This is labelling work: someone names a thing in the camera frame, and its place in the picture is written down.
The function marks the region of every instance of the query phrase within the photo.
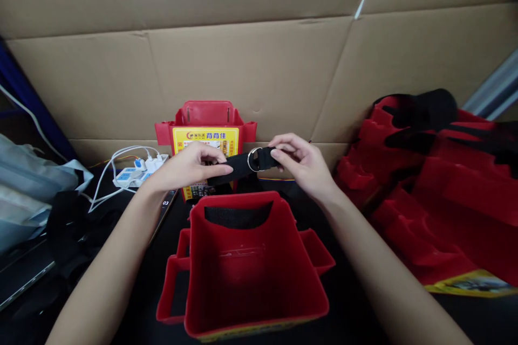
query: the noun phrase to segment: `yellow label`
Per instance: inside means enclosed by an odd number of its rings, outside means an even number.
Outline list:
[[[518,294],[518,288],[497,278],[486,270],[476,270],[463,275],[442,280],[433,286],[425,286],[430,292],[481,298]]]
[[[193,141],[201,141],[220,149],[226,157],[237,155],[239,128],[182,127],[173,128],[174,153],[177,154]],[[183,188],[185,199],[200,198],[210,194],[207,181],[196,182]]]
[[[264,325],[257,326],[246,326],[239,329],[222,330],[208,336],[198,337],[201,342],[213,342],[220,340],[229,340],[236,337],[244,337],[249,335],[256,335],[269,332],[278,332],[280,330],[286,330],[293,326],[300,325],[301,323],[312,321],[311,319],[297,320],[297,321],[286,321],[279,323],[267,323]]]

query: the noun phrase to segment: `power strip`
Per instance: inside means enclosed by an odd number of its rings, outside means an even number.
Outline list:
[[[157,155],[156,158],[149,157],[147,160],[137,159],[134,162],[135,167],[123,169],[113,180],[113,184],[119,188],[141,187],[168,159],[167,154]]]

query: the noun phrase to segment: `metal frame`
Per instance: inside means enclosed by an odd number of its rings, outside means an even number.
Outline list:
[[[491,74],[462,109],[487,120],[495,120],[518,101],[518,50]]]

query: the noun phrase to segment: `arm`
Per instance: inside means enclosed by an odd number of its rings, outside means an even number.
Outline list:
[[[318,148],[294,134],[275,136],[269,146],[277,148],[272,157],[326,214],[393,343],[471,344],[336,186]]]
[[[232,172],[232,167],[223,164],[203,166],[202,160],[226,161],[221,151],[193,142],[139,188],[67,300],[47,345],[99,345],[112,341],[167,191]]]

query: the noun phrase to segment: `hand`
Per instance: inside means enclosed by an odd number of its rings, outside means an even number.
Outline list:
[[[204,165],[204,161],[225,163],[227,159],[217,148],[194,141],[164,163],[145,186],[160,191],[175,190],[234,170],[226,164]]]
[[[295,134],[275,136],[268,144],[275,147],[272,157],[295,177],[298,185],[313,199],[323,199],[337,188],[320,150]]]

